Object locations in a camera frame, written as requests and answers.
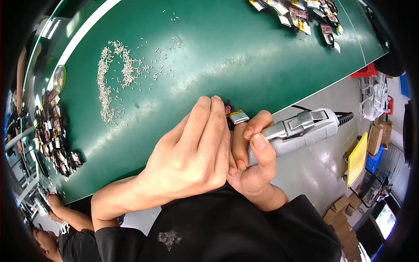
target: finger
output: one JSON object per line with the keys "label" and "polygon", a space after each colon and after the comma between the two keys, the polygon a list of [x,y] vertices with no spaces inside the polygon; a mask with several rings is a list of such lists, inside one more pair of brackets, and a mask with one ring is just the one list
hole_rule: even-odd
{"label": "finger", "polygon": [[222,187],[227,179],[229,172],[229,147],[230,147],[230,131],[228,130],[227,121],[224,122],[223,137],[215,157],[214,174],[215,186],[214,189]]}
{"label": "finger", "polygon": [[249,157],[247,154],[247,147],[249,142],[242,137],[243,130],[246,128],[247,123],[240,123],[234,127],[234,138],[231,153],[236,162],[237,168],[245,170],[249,163]]}
{"label": "finger", "polygon": [[272,114],[269,111],[261,110],[247,123],[246,129],[243,131],[243,138],[249,141],[254,134],[260,133],[262,129],[273,125],[274,119]]}
{"label": "finger", "polygon": [[179,124],[177,124],[172,130],[167,132],[160,140],[159,143],[170,143],[173,146],[179,142],[182,137],[182,133],[185,129],[186,123],[188,122],[191,113],[187,114]]}
{"label": "finger", "polygon": [[177,147],[183,150],[197,150],[199,140],[211,113],[211,99],[201,96],[191,111]]}
{"label": "finger", "polygon": [[229,150],[228,150],[228,174],[230,176],[235,176],[237,174],[237,165],[234,160],[233,154],[231,153],[232,146],[233,146],[233,136],[234,131],[230,131],[230,144],[229,144]]}
{"label": "finger", "polygon": [[277,172],[275,150],[269,141],[261,133],[257,133],[250,139],[250,147],[258,161],[261,174],[273,178]]}
{"label": "finger", "polygon": [[225,135],[226,127],[227,119],[224,112],[224,103],[218,96],[213,96],[211,98],[211,114],[198,145],[198,154],[203,159],[211,161],[212,164],[215,163],[215,157]]}

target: white stain on shirt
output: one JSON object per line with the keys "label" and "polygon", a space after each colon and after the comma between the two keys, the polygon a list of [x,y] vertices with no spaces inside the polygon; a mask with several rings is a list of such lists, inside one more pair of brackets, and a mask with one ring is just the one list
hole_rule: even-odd
{"label": "white stain on shirt", "polygon": [[174,230],[169,232],[160,232],[158,234],[157,240],[166,245],[167,250],[170,252],[172,249],[173,243],[179,244],[182,239],[182,235]]}

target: forearm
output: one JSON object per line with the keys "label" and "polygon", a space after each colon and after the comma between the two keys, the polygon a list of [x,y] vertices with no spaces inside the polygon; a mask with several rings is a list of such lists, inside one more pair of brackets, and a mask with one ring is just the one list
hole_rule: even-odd
{"label": "forearm", "polygon": [[93,231],[92,220],[85,214],[66,208],[65,206],[54,208],[52,211],[57,217],[61,219],[61,223],[64,220],[77,231],[81,231],[82,229],[89,229]]}
{"label": "forearm", "polygon": [[118,180],[93,195],[92,220],[95,231],[105,227],[118,226],[115,218],[120,215],[154,208],[168,202],[153,196],[150,193],[153,187],[144,181],[141,175],[140,173],[138,176]]}
{"label": "forearm", "polygon": [[246,196],[260,211],[272,211],[288,203],[288,198],[282,189],[268,184],[258,194]]}
{"label": "forearm", "polygon": [[17,68],[17,86],[16,86],[16,93],[18,97],[22,97],[22,90],[23,90],[23,77],[25,75],[25,61],[26,61],[26,48],[24,47],[18,60],[18,68]]}

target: battery pile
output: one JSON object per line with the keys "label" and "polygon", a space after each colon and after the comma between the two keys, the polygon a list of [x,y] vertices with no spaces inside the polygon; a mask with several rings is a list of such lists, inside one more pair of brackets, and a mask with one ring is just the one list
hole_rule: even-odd
{"label": "battery pile", "polygon": [[296,32],[302,31],[311,36],[309,21],[317,16],[324,24],[319,24],[319,32],[327,47],[332,47],[340,53],[340,46],[336,42],[331,27],[341,35],[343,28],[337,18],[338,8],[332,0],[248,0],[257,11],[272,8],[278,15],[281,24],[292,27]]}
{"label": "battery pile", "polygon": [[68,150],[66,143],[67,119],[58,105],[59,96],[54,90],[42,89],[42,103],[34,113],[35,144],[47,159],[52,162],[57,173],[69,177],[83,165],[78,152]]}

